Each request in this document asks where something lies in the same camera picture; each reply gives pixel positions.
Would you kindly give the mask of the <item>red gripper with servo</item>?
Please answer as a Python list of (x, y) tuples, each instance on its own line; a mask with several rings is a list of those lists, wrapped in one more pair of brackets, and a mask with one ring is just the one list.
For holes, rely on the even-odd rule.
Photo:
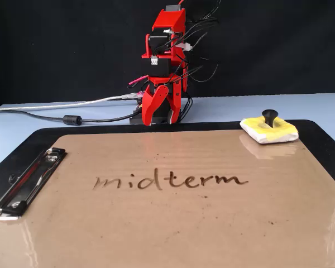
[(179, 71), (167, 77), (148, 78), (149, 83), (142, 98), (142, 121), (150, 126), (154, 112), (161, 106), (165, 98), (170, 105), (168, 123), (176, 123), (181, 109), (181, 95), (187, 91), (187, 73)]

